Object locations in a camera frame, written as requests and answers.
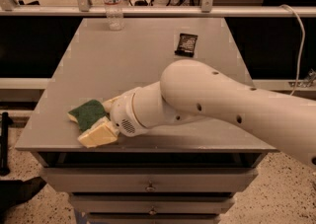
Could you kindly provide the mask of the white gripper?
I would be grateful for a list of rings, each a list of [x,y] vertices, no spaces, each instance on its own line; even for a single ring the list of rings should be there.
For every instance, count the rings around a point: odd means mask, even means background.
[[[119,133],[127,137],[147,133],[148,129],[138,121],[133,109],[133,98],[137,91],[138,88],[134,88],[103,101],[102,106],[110,114],[111,120],[100,118],[78,137],[79,142],[87,148],[92,148],[116,142]]]

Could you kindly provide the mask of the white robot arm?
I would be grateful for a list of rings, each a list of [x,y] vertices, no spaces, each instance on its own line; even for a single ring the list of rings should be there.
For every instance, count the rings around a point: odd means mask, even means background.
[[[86,147],[109,144],[120,134],[210,117],[231,123],[314,168],[316,102],[241,84],[195,60],[171,63],[158,82],[101,104],[97,118],[78,140]]]

